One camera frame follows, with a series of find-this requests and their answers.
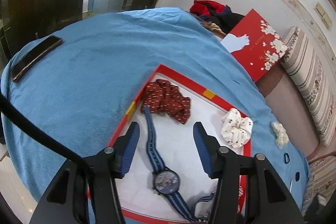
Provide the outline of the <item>dark red polka-dot scrunchie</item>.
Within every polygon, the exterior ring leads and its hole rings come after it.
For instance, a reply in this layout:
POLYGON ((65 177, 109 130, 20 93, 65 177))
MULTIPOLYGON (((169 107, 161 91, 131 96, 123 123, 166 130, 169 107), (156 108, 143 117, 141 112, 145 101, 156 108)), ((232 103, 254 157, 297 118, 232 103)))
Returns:
POLYGON ((185 124, 190 117, 191 99, 184 97, 179 87, 168 80, 157 79, 146 85, 141 112, 148 106, 151 114, 166 113, 181 124, 185 124))

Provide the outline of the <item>white dotted scrunchie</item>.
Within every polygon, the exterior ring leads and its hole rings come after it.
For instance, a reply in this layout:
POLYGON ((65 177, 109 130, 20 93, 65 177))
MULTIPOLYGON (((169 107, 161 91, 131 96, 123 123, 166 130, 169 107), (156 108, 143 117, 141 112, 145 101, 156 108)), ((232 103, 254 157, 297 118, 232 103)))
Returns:
POLYGON ((223 116, 222 122, 220 134, 228 145, 240 148, 250 141, 253 121, 249 117, 243 118, 238 109, 231 108, 223 116))

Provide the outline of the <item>blue striped wristwatch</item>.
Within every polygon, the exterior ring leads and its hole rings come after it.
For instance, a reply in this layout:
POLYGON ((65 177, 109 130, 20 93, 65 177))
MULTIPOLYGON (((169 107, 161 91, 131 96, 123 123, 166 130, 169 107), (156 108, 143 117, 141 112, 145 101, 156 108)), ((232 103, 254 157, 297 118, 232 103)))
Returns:
POLYGON ((209 216, 206 215, 197 217, 195 215, 195 209, 201 202, 212 201, 215 196, 214 192, 212 192, 209 196, 201 197, 196 201, 193 207, 189 207, 187 202, 179 193, 179 187, 181 184, 179 175, 165 165, 163 158, 157 151, 157 134, 149 106, 145 106, 143 110, 147 123, 146 153, 153 169, 153 189, 157 192, 157 194, 164 197, 173 209, 185 220, 192 223, 207 222, 209 216))

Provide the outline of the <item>red cardboard tray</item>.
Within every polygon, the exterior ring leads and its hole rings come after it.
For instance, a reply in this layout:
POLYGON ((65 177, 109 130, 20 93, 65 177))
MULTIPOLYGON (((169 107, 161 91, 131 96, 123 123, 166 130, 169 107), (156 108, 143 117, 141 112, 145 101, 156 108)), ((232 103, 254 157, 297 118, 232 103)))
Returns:
POLYGON ((157 134, 157 150, 166 165, 181 179, 179 192, 189 204, 215 188, 203 171, 193 138, 193 126, 201 122, 206 132, 220 137, 221 118, 230 104, 213 93, 208 85, 189 77, 180 69, 160 64, 149 71, 120 71, 92 67, 84 76, 89 107, 88 129, 83 134, 88 155, 112 144, 126 133, 131 122, 140 134, 130 171, 116 186, 127 223, 184 223, 169 202, 153 189, 152 167, 146 153, 147 124, 141 112, 145 86, 157 79, 168 80, 191 99, 190 117, 181 124, 165 113, 152 116, 157 134))

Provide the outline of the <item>cream fuzzy scrunchie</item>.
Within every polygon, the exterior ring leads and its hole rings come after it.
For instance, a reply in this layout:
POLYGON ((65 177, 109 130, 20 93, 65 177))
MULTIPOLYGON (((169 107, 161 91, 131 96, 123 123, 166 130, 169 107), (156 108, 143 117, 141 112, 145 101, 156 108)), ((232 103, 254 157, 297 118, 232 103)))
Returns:
POLYGON ((289 137, 288 134, 286 133, 286 129, 281 123, 277 121, 273 121, 271 123, 271 128, 276 136, 277 147, 279 149, 283 149, 289 143, 289 137))

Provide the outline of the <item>small black hair clip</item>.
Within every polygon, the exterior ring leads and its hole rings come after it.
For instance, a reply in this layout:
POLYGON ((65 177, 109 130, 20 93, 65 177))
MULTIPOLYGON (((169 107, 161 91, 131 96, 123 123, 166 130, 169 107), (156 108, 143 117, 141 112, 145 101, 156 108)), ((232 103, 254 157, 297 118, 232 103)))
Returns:
POLYGON ((296 173, 295 173, 295 180, 296 180, 296 181, 299 181, 299 179, 300 179, 300 173, 299 173, 299 172, 296 172, 296 173))

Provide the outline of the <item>blue towel cloth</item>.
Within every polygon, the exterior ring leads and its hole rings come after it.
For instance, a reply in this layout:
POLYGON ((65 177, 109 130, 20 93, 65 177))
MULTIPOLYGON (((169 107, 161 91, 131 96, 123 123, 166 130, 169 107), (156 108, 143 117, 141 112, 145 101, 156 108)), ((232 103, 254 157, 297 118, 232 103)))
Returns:
MULTIPOLYGON (((132 100, 159 64, 192 79, 253 120, 252 156, 263 153, 299 210, 309 179, 305 156, 291 142, 279 149, 270 123, 272 110, 246 70, 218 39, 179 8, 108 13, 71 24, 54 33, 63 44, 39 60, 18 82, 10 69, 45 38, 24 46, 7 64, 1 92, 27 119, 82 157, 105 148, 132 100)), ((186 124, 167 115, 153 115, 157 150, 181 178, 180 193, 191 199, 208 195, 217 180, 205 174, 193 139, 193 124, 226 145, 220 135, 220 112, 191 98, 186 124)), ((123 208, 161 219, 183 221, 169 202, 151 189, 152 168, 145 146, 144 115, 130 171, 117 180, 123 208)), ((31 139, 6 117, 3 131, 11 161, 36 202, 65 159, 31 139)))

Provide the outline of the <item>pink bed mattress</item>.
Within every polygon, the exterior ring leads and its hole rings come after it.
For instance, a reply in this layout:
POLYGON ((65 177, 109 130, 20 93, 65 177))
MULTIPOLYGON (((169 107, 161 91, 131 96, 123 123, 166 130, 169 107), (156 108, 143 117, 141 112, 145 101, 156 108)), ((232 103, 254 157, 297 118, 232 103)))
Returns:
POLYGON ((308 162, 315 161, 318 133, 301 93, 285 69, 276 64, 256 82, 256 86, 273 115, 286 129, 289 140, 303 152, 308 162))

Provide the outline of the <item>red floral box lid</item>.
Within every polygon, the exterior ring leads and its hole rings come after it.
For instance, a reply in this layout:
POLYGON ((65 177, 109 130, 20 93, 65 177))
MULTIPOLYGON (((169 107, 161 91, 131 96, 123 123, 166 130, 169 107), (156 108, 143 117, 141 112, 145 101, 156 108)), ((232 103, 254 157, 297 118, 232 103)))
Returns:
POLYGON ((270 71, 288 50, 279 34, 254 9, 220 43, 254 82, 270 71))

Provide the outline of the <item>striped pillow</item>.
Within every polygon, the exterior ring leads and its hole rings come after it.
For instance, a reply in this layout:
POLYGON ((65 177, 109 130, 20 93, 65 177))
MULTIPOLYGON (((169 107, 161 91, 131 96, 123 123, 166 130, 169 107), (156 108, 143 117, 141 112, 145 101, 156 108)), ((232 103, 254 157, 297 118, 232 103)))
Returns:
POLYGON ((335 131, 335 95, 321 60, 299 27, 288 29, 284 42, 288 50, 281 58, 281 65, 301 93, 319 139, 327 147, 335 131))

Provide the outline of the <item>black smartphone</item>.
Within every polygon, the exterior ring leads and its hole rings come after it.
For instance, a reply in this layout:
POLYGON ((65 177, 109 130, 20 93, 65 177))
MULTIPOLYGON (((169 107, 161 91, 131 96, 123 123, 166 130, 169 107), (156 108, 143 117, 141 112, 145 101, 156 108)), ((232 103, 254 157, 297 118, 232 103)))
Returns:
POLYGON ((51 35, 34 46, 10 69, 11 80, 17 83, 34 64, 62 43, 62 38, 51 35))

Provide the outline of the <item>red and dark clothes pile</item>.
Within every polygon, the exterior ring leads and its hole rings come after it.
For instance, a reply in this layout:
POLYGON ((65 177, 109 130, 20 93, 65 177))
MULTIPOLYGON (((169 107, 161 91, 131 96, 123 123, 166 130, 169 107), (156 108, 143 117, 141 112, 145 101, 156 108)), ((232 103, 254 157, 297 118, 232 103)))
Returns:
POLYGON ((195 0, 189 12, 208 26, 215 24, 224 34, 228 34, 244 18, 244 15, 231 11, 231 8, 210 0, 195 0))

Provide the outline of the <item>brass wall switch plate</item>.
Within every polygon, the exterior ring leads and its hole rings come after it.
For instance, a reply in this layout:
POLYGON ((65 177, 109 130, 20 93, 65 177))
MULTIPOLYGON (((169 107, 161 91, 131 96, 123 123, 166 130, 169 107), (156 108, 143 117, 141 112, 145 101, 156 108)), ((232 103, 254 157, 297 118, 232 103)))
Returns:
POLYGON ((319 17, 321 18, 321 21, 323 22, 325 27, 328 30, 331 29, 332 26, 333 26, 333 23, 332 23, 330 17, 328 16, 327 12, 325 11, 325 9, 322 7, 322 5, 320 3, 317 3, 315 5, 315 11, 317 12, 319 17))

